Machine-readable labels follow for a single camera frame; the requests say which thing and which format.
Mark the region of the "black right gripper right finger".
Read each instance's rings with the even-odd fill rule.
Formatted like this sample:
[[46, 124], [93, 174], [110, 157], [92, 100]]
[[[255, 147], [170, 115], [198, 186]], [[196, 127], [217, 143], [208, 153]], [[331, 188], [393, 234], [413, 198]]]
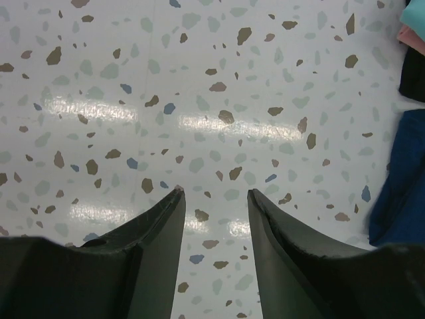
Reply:
[[247, 195], [265, 318], [423, 318], [424, 247], [364, 250], [337, 241]]

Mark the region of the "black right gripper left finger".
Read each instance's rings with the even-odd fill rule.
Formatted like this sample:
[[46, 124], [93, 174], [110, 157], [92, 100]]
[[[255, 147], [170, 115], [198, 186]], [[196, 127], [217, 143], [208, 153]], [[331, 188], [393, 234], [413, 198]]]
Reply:
[[169, 318], [185, 224], [185, 193], [81, 247], [1, 239], [2, 318]]

